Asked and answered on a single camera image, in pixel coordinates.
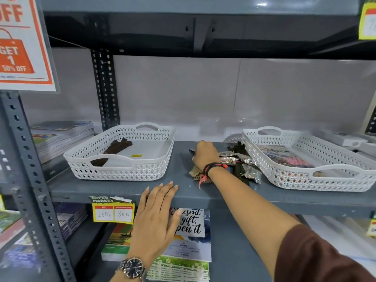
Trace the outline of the person's right hand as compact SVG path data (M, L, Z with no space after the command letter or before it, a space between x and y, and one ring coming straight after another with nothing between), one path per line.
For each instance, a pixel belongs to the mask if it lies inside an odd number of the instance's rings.
M212 142L202 140L197 143L192 161L195 166L204 171L204 167L208 164L219 162L219 153Z

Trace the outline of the person's right forearm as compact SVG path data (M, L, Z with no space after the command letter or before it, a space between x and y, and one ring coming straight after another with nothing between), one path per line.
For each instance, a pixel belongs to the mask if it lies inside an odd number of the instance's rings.
M208 175L273 281L276 281L275 268L281 243L286 234L301 223L223 167L212 168Z

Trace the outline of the white perforated plastic basket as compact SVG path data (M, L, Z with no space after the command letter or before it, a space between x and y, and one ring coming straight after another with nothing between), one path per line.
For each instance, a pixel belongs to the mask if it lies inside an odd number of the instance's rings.
M243 129L242 137L255 165L280 188L362 193L376 183L376 161L308 133L265 126ZM274 163L257 144L286 146L315 168Z
M156 123L118 125L80 143L63 156L76 178L82 180L154 181L166 172L176 129ZM115 140L133 143L118 154L103 154ZM142 154L142 157L131 157ZM91 161L108 158L102 167Z

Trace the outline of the yellow price tag with green top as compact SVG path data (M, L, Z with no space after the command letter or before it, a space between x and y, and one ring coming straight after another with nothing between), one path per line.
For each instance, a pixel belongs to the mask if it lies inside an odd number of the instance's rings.
M89 196L88 199L91 201L93 222L133 225L134 200L119 196Z

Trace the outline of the grey metal shelf rack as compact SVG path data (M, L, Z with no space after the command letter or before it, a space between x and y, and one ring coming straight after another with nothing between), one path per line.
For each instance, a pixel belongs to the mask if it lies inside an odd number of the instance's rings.
M212 281L271 281L219 191L187 174L188 149L217 148L244 128L365 132L376 127L376 41L358 40L365 0L37 0L60 93L0 91L0 192L12 196L42 270L10 281L108 280L100 261L112 226L86 221L68 243L52 202L91 195L139 201L173 180L177 207L209 208ZM42 165L30 126L86 120L176 127L165 175L155 182L75 178L63 156Z

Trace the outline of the green landscape cover book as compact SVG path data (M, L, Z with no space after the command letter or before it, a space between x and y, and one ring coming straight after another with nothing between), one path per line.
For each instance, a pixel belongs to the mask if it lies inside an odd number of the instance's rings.
M118 223L101 251L102 261L121 262L130 249L132 224Z

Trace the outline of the bundle of brown zippers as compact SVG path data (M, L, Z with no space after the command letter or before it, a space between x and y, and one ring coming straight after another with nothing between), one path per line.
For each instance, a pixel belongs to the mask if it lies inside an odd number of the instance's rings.
M132 146L133 143L126 138L122 138L121 140L113 141L110 146L103 152L103 154L118 154L119 152L123 151L124 149ZM101 158L91 161L93 166L102 167L108 161L108 158Z

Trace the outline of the silver wristwatch with dark dial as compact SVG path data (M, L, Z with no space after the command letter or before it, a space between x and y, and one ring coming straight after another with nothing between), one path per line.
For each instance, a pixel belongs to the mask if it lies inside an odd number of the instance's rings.
M117 268L115 275L117 282L146 282L147 267L138 257L126 258Z

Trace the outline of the pile of colourful bead packets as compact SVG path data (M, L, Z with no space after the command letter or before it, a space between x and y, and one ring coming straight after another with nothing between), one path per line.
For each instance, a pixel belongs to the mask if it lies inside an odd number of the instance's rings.
M302 159L286 146L282 145L256 145L274 163L296 168L315 168L314 165Z

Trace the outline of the stack of glossy booklets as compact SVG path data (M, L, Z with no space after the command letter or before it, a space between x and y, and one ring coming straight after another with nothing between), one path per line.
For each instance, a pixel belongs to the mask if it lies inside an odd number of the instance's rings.
M41 164L44 164L94 135L90 121L45 121L31 127Z

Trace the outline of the stack of colourful books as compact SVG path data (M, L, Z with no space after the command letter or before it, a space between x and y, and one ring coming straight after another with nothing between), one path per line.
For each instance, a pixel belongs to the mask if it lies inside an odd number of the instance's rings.
M0 250L25 229L19 211L0 211Z

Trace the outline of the white flat boxes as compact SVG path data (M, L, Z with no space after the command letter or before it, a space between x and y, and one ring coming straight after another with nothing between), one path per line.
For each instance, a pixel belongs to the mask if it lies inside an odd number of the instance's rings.
M376 134L318 130L314 132L314 135L340 147L376 160Z

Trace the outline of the brown sleeve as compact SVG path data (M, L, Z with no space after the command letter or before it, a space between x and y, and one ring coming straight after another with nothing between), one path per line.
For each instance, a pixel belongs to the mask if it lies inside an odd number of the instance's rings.
M376 282L376 278L313 230L299 224L282 240L274 282Z

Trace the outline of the yellow shelf price tag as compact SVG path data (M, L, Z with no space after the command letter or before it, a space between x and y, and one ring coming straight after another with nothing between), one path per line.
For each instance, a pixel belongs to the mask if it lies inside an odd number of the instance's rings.
M376 0L365 0L360 16L358 39L376 41Z
M374 211L371 215L366 235L369 237L376 238L376 211Z

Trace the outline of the orange and white sale sign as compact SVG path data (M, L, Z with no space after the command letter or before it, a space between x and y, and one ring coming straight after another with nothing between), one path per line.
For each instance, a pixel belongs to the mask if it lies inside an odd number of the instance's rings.
M40 0L0 0L0 90L60 93Z

